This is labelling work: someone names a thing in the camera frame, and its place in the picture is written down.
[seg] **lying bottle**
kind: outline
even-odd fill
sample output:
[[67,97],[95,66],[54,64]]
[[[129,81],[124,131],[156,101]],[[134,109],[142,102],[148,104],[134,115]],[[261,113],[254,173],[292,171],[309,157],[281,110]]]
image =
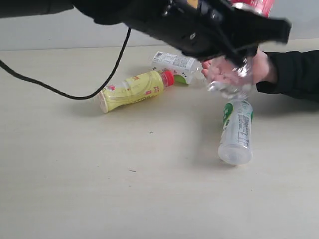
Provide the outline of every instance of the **lying bottle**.
[[[233,6],[268,16],[274,0],[232,0]],[[236,67],[224,56],[212,59],[208,71],[208,90],[219,91],[227,99],[246,99],[253,89],[253,56],[256,49],[248,52],[245,65]]]
[[253,108],[245,100],[231,100],[224,108],[223,133],[219,157],[233,165],[251,161],[251,123]]
[[174,84],[171,71],[150,71],[127,78],[121,84],[108,85],[96,97],[104,113],[161,94],[165,87]]
[[176,82],[188,85],[195,79],[204,79],[201,74],[201,63],[196,59],[161,51],[152,58],[152,70],[159,72],[170,70]]

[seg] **yellow label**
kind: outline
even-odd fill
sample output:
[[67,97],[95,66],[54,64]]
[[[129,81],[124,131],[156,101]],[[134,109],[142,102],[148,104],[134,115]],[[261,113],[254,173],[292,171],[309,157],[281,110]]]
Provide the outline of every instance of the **yellow label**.
[[146,100],[161,94],[164,84],[160,74],[150,71],[138,76],[127,78],[120,85],[108,85],[102,91],[106,110]]
[[187,0],[187,3],[191,5],[193,8],[198,8],[198,0]]

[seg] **yellow bottle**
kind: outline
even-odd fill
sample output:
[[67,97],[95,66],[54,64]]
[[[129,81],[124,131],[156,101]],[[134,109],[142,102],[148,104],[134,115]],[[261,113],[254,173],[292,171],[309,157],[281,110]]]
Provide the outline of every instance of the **yellow bottle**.
[[104,113],[113,109],[161,94],[165,87],[174,83],[171,71],[159,73],[150,71],[127,78],[119,85],[108,85],[98,95],[100,107]]

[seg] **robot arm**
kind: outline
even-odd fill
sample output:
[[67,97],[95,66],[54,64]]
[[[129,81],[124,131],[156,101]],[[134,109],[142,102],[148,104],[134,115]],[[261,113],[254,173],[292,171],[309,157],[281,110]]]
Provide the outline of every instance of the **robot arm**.
[[226,55],[236,65],[247,50],[267,41],[287,43],[291,25],[236,9],[228,0],[10,0],[0,4],[0,17],[52,14],[78,8],[97,24],[124,23],[207,60]]

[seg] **bottle cap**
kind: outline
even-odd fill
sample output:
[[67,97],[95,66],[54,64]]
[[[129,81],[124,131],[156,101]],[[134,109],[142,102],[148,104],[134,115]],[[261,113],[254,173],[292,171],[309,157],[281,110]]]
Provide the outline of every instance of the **bottle cap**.
[[171,86],[174,84],[174,75],[172,71],[164,71],[163,74],[166,78],[164,79],[166,81],[166,86]]

